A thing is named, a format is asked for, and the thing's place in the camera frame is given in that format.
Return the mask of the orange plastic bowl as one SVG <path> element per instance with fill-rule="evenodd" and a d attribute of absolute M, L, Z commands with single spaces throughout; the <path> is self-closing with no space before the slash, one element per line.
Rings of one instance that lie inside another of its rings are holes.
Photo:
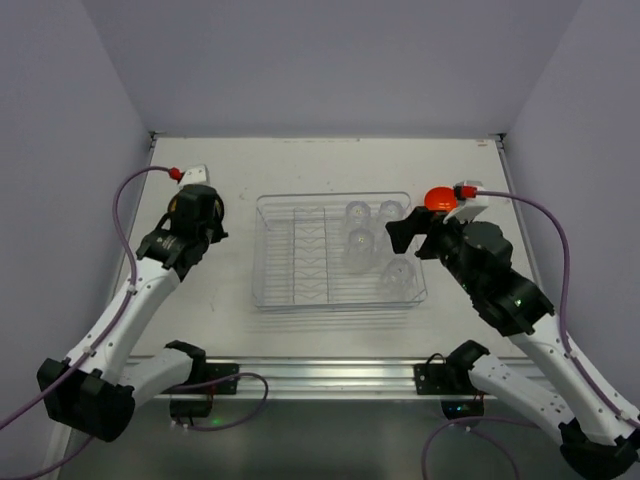
<path fill-rule="evenodd" d="M 424 195 L 424 207 L 435 212 L 451 212 L 458 205 L 452 187 L 437 186 Z"/>

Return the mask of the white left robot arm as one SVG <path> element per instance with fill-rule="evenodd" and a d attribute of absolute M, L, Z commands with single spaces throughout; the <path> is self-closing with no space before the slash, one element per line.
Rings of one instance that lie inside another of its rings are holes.
<path fill-rule="evenodd" d="M 159 307 L 209 247 L 226 238 L 223 218 L 224 204 L 213 187 L 178 190 L 136 250 L 133 279 L 63 360 L 47 359 L 39 368 L 36 378 L 52 420 L 112 442 L 156 395 L 205 381 L 205 351 L 179 340 L 134 367 L 126 363 Z"/>

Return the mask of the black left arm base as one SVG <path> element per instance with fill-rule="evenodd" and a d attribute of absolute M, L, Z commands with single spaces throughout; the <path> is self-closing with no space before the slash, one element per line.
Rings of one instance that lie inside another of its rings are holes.
<path fill-rule="evenodd" d="M 207 363 L 205 368 L 204 382 L 212 382 L 238 374 L 240 371 L 237 363 Z M 235 395 L 237 393 L 238 379 L 232 378 L 215 385 L 202 387 L 201 392 L 208 395 Z"/>

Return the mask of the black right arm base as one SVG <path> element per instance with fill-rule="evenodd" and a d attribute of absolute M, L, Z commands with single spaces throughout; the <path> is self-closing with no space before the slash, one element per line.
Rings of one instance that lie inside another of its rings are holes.
<path fill-rule="evenodd" d="M 426 360 L 413 365 L 413 382 L 419 396 L 454 393 L 449 383 L 446 358 L 441 353 L 434 353 Z"/>

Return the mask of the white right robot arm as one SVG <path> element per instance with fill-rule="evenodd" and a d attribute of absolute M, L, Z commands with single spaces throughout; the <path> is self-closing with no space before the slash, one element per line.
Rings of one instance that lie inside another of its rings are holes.
<path fill-rule="evenodd" d="M 574 363 L 577 346 L 562 342 L 552 303 L 513 269 L 513 246 L 497 225 L 460 222 L 417 207 L 385 229 L 397 253 L 406 252 L 415 236 L 424 236 L 417 257 L 439 260 L 479 317 L 518 347 L 553 388 L 546 390 L 511 370 L 473 340 L 446 357 L 442 379 L 509 405 L 549 435 L 566 463 L 585 479 L 615 479 L 638 461 L 638 409 L 627 401 L 610 408 L 588 385 Z"/>

